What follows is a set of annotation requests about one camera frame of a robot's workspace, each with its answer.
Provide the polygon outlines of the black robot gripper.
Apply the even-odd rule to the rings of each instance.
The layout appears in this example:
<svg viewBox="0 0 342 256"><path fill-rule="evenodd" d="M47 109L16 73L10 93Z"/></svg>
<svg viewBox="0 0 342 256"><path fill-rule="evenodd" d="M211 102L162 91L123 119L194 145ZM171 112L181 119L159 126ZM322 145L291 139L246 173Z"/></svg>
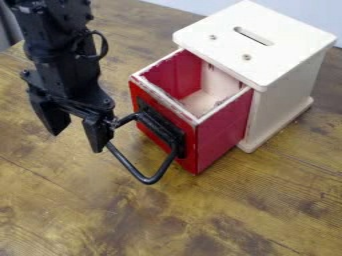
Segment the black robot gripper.
<svg viewBox="0 0 342 256"><path fill-rule="evenodd" d="M48 132L58 136L71 123L71 115L83 118L91 149L100 153L114 131L104 119L114 118L115 102L102 89L100 59L95 49L27 50L35 68L22 72L28 84L30 102Z"/></svg>

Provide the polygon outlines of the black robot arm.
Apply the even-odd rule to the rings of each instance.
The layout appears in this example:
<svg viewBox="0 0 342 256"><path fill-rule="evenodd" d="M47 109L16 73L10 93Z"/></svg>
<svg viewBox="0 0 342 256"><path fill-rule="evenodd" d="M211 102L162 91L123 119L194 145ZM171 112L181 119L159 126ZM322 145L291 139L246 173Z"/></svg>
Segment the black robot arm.
<svg viewBox="0 0 342 256"><path fill-rule="evenodd" d="M100 59L108 43L95 46L102 34L87 28L94 19L91 0L4 0L24 36L24 53L35 68L20 73L28 85L34 111L52 135L71 117L83 119L92 151L114 138L110 122L115 102L100 88Z"/></svg>

